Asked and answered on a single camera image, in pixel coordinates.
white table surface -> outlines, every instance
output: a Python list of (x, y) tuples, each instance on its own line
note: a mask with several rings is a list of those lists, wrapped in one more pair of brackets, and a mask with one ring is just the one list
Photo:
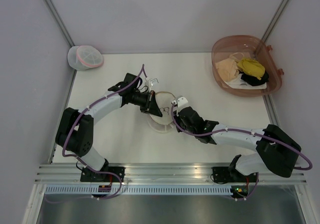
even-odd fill
[[(142, 64), (149, 77), (158, 78), (159, 88), (185, 96), (203, 119), (247, 127), (269, 124), (262, 97), (244, 98), (223, 91), (212, 74), (211, 53), (104, 55), (100, 68), (78, 71), (68, 105), (87, 106), (126, 73), (138, 74)], [(205, 163), (230, 162), (251, 151), (232, 146), (203, 144), (192, 136), (161, 134), (152, 130), (139, 107), (125, 105), (94, 126), (93, 144), (110, 163)], [(53, 162), (75, 162), (62, 157), (57, 146)]]

translucent plastic basket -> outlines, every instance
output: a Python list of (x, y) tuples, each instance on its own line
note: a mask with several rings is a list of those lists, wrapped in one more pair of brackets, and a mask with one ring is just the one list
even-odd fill
[[(282, 69), (277, 69), (276, 65), (269, 53), (271, 46), (266, 46), (262, 40), (248, 35), (235, 35), (228, 36), (218, 40), (212, 48), (212, 72), (218, 85), (225, 91), (238, 96), (254, 97), (268, 95), (276, 92), (282, 85), (281, 75), (283, 75)], [(269, 74), (269, 80), (267, 82), (266, 89), (261, 90), (243, 90), (234, 89), (227, 85), (220, 77), (216, 63), (227, 59), (230, 54), (237, 52), (245, 53), (246, 56), (250, 56), (252, 59), (258, 60)]]
[(92, 46), (73, 46), (68, 52), (68, 63), (76, 70), (87, 70), (104, 64), (102, 54)]

white laundry bag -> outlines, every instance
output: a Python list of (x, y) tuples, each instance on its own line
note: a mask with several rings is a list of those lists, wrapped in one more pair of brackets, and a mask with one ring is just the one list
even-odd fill
[(76, 70), (86, 70), (104, 64), (102, 54), (92, 46), (73, 46), (68, 52), (68, 63)]

yellow cloth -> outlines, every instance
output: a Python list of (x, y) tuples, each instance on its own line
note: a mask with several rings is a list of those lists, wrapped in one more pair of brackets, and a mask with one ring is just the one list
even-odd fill
[(244, 72), (247, 75), (256, 77), (258, 80), (261, 80), (261, 77), (265, 74), (265, 68), (257, 60), (250, 58), (243, 58), (237, 64), (240, 71)]

metal frame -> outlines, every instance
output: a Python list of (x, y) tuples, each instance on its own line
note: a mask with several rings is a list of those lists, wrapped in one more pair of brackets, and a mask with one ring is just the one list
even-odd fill
[[(68, 94), (66, 96), (66, 98), (63, 100), (63, 108), (59, 114), (59, 120), (61, 120), (62, 118), (62, 114), (63, 114), (63, 111), (67, 108), (68, 106), (68, 102), (69, 102), (69, 99), (70, 99), (70, 95), (71, 95), (71, 90), (73, 88), (73, 85), (74, 85), (74, 82), (75, 82), (75, 78), (76, 78), (76, 74), (77, 74), (77, 70), (73, 70), (73, 73), (72, 73), (72, 77), (70, 79), (70, 82), (68, 84), (68, 87), (69, 87), (69, 91), (68, 91)], [(58, 131), (58, 128), (59, 128), (59, 125), (57, 125), (55, 127), (55, 133), (57, 133)], [(50, 153), (50, 156), (49, 156), (49, 159), (48, 159), (48, 163), (52, 163), (52, 160), (53, 160), (53, 157), (55, 155), (55, 150), (56, 150), (56, 143), (55, 143), (55, 140), (52, 140), (52, 143), (51, 143), (51, 153)]]
[[(266, 42), (283, 14), (290, 0), (282, 0), (271, 22), (269, 23), (262, 41)], [(74, 46), (71, 36), (69, 35), (62, 19), (54, 7), (52, 0), (44, 0), (55, 22), (61, 30), (66, 42), (70, 47)], [(64, 107), (68, 105), (71, 89), (76, 76), (76, 71), (72, 76), (68, 96), (65, 99)], [(279, 119), (270, 95), (264, 96), (264, 103), (267, 113), (272, 124), (279, 125)], [(49, 158), (49, 163), (55, 151), (55, 144)], [(175, 163), (175, 164), (110, 164), (110, 166), (124, 166), (126, 176), (125, 185), (130, 186), (212, 186), (210, 175), (213, 166), (228, 166), (228, 163)], [(85, 186), (86, 183), (80, 182), (80, 171), (76, 169), (74, 163), (52, 163), (44, 164), (39, 167), (35, 179), (34, 188), (25, 212), (23, 223), (36, 223), (44, 192), (47, 185), (76, 185)], [(306, 223), (319, 223), (316, 217), (316, 211), (310, 199), (306, 179), (301, 171), (294, 171), (291, 178), (282, 178), (271, 173), (260, 173), (259, 185), (294, 185), (296, 187), (298, 200), (305, 216)]]
[[(115, 194), (118, 183), (113, 183), (108, 195)], [(101, 195), (106, 191), (99, 190), (98, 184), (46, 186), (46, 194), (87, 194)], [(232, 195), (231, 185), (123, 185), (121, 195)]]

